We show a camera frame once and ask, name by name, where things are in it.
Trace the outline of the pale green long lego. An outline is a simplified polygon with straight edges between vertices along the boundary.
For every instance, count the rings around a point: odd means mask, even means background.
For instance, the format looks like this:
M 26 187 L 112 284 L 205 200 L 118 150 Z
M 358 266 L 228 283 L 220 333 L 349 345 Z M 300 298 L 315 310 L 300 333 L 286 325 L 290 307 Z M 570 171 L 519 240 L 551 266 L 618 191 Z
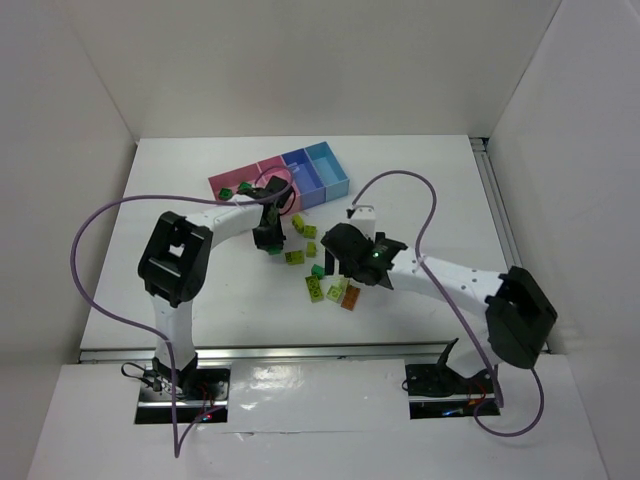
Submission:
M 306 277 L 305 283 L 312 303 L 317 303 L 324 299 L 320 280 L 315 275 Z

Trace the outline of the pale green square lego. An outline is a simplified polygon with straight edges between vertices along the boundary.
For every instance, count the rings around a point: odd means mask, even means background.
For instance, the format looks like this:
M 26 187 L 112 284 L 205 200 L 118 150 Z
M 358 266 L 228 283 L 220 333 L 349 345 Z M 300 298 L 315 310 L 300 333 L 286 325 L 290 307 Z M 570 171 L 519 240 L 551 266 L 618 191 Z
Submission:
M 326 298 L 334 303 L 340 303 L 342 296 L 343 289 L 339 284 L 332 284 L 326 293 Z

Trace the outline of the yellow-green small lego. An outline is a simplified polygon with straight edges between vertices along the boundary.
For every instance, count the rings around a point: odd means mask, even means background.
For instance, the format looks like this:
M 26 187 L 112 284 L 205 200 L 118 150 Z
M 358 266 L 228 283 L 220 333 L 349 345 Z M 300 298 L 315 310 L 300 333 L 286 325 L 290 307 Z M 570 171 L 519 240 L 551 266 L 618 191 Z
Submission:
M 317 228 L 313 225 L 306 225 L 303 229 L 303 237 L 308 239 L 315 239 L 317 235 Z

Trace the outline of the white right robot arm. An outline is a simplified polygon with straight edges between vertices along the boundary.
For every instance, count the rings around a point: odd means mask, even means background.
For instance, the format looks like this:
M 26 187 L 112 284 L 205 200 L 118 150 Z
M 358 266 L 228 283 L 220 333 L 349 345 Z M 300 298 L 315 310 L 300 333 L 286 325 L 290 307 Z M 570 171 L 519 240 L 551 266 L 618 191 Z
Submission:
M 332 227 L 321 244 L 340 273 L 358 283 L 439 299 L 455 314 L 482 320 L 469 346 L 453 342 L 441 355 L 441 366 L 465 379 L 502 363 L 533 369 L 558 318 L 524 268 L 498 273 L 420 257 L 400 241 L 382 234 L 371 239 L 348 223 Z

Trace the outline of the pale green small lego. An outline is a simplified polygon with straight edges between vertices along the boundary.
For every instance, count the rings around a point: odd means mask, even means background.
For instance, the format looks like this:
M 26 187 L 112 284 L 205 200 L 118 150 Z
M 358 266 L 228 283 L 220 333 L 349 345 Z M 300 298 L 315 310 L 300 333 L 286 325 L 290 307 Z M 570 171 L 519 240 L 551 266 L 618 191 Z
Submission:
M 349 286 L 349 279 L 346 277 L 341 277 L 337 280 L 337 286 L 340 290 L 345 291 Z

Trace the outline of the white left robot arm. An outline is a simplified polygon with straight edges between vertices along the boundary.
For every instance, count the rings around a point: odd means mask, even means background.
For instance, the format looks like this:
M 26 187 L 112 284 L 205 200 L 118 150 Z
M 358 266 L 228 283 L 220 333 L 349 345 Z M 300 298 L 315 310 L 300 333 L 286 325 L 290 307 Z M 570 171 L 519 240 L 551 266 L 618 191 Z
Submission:
M 286 240 L 281 210 L 294 193 L 288 180 L 273 175 L 264 186 L 244 186 L 199 213 L 166 211 L 158 218 L 137 273 L 150 296 L 158 335 L 152 367 L 172 386 L 182 391 L 195 386 L 193 300 L 205 284 L 211 251 L 251 232 L 257 249 L 280 252 Z

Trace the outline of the orange lego plate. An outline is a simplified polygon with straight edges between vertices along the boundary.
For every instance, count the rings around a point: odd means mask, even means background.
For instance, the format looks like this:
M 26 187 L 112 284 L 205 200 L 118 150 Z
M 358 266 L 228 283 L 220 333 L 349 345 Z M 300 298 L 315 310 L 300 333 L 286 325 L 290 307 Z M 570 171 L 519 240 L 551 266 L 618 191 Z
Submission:
M 342 297 L 341 307 L 353 311 L 360 296 L 361 289 L 349 285 Z

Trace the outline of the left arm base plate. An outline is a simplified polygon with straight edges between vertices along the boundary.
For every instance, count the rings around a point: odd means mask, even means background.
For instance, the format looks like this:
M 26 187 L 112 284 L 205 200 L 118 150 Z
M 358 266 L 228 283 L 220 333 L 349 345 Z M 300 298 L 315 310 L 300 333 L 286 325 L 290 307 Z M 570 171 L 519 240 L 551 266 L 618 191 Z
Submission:
M 171 424 L 171 384 L 151 368 L 126 362 L 121 373 L 141 385 L 134 423 L 138 425 Z M 198 416 L 203 424 L 228 421 L 229 366 L 198 368 L 194 380 L 176 390 L 177 422 L 189 424 Z

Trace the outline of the dark green lego brick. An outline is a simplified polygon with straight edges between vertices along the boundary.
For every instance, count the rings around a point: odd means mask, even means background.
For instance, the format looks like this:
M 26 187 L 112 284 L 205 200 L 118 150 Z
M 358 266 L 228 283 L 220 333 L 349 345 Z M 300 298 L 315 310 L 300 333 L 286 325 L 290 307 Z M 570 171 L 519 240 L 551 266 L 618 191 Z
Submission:
M 325 270 L 320 265 L 314 264 L 311 268 L 311 274 L 321 280 L 325 276 Z

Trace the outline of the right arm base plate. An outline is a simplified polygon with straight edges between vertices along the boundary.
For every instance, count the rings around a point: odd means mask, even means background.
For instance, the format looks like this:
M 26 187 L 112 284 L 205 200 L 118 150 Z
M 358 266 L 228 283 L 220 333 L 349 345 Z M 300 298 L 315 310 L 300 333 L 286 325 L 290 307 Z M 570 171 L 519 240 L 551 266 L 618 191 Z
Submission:
M 486 371 L 464 379 L 436 364 L 405 366 L 401 388 L 408 395 L 411 420 L 499 416 L 494 387 Z

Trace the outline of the yellow-green lego brick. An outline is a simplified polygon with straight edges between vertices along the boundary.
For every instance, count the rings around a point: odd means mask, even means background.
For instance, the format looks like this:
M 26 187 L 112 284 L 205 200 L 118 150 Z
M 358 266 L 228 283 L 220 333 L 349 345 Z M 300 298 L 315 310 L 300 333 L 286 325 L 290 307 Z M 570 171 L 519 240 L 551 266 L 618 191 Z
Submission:
M 317 256 L 317 246 L 315 242 L 311 241 L 307 243 L 306 256 L 309 258 L 315 258 Z
M 294 214 L 291 217 L 291 223 L 298 233 L 302 234 L 304 232 L 305 222 L 299 214 Z
M 288 265 L 301 265 L 305 263 L 305 253 L 302 250 L 285 252 L 284 258 Z

